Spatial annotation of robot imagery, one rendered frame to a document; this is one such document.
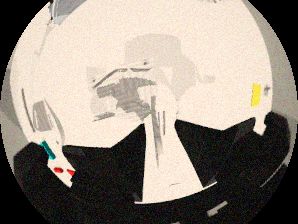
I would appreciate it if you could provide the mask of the yellow flat plate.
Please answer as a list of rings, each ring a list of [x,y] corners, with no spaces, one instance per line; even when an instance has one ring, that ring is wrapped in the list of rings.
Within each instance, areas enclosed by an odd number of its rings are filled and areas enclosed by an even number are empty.
[[[253,85],[253,91],[251,91],[251,93],[253,93],[253,97],[251,97],[250,107],[253,107],[253,105],[259,105],[259,100],[261,100],[261,97],[259,97],[259,95],[261,95],[262,87],[259,87],[259,85],[254,83]]]

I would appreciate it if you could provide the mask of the teal rectangular block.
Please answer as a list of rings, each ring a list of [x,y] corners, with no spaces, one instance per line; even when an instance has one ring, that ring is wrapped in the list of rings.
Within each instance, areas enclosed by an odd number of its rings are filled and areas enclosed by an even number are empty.
[[[40,145],[43,145],[44,149],[47,149],[49,159],[51,159],[51,160],[56,159],[55,153],[53,153],[51,147],[49,147],[49,145],[47,145],[47,140],[41,141]]]

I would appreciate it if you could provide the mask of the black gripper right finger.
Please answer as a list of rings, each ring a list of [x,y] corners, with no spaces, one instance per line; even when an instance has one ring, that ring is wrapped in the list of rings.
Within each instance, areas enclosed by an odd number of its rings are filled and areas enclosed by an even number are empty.
[[[194,167],[201,181],[202,188],[216,183],[218,172],[233,151],[235,141],[247,135],[255,127],[255,117],[241,121],[227,129],[213,129],[190,123],[190,121],[176,120],[178,139],[188,153],[190,163]]]

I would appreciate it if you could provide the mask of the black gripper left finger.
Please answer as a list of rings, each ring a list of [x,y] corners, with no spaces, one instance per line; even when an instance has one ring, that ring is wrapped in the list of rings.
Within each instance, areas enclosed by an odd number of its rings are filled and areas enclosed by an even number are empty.
[[[74,171],[114,176],[124,184],[136,202],[142,202],[144,189],[146,132],[140,124],[114,147],[64,145],[63,155]]]

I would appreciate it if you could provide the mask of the red flat bar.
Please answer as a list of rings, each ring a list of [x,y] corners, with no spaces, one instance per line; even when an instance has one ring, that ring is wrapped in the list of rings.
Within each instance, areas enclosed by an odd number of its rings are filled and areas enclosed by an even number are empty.
[[[57,172],[59,172],[59,173],[63,173],[64,171],[63,171],[63,168],[53,168],[53,169],[55,169],[55,173],[57,173]]]

